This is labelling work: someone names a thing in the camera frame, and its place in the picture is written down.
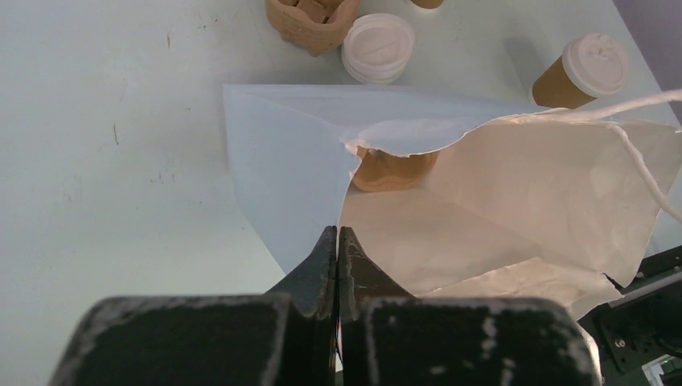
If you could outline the white cup lid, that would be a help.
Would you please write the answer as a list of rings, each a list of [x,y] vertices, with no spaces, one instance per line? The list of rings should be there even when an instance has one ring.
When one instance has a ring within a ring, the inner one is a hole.
[[[599,33],[568,43],[561,62],[571,82],[594,98],[621,92],[630,70],[630,58],[623,46],[609,35]]]

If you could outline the white paper bag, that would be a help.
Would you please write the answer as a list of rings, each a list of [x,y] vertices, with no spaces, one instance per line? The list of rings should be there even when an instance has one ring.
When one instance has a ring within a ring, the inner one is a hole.
[[[535,296],[581,318],[633,282],[681,168],[672,125],[399,86],[226,84],[235,196],[285,272],[331,225],[422,297]],[[438,151],[415,187],[351,183],[359,147]]]

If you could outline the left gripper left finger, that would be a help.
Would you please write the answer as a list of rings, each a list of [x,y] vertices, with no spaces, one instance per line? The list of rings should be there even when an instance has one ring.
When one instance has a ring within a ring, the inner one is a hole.
[[[332,385],[336,227],[263,294],[131,296],[94,304],[53,385]]]

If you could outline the brown paper coffee cup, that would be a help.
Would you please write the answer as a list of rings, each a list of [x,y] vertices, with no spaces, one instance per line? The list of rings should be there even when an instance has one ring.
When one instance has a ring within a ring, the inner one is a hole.
[[[568,77],[560,56],[532,85],[530,95],[537,105],[576,109],[596,98],[580,90]]]

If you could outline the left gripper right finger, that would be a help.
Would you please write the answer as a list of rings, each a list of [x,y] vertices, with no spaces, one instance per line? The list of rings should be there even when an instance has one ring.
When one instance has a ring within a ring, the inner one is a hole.
[[[598,385],[565,309],[543,298],[416,298],[339,231],[347,385]]]

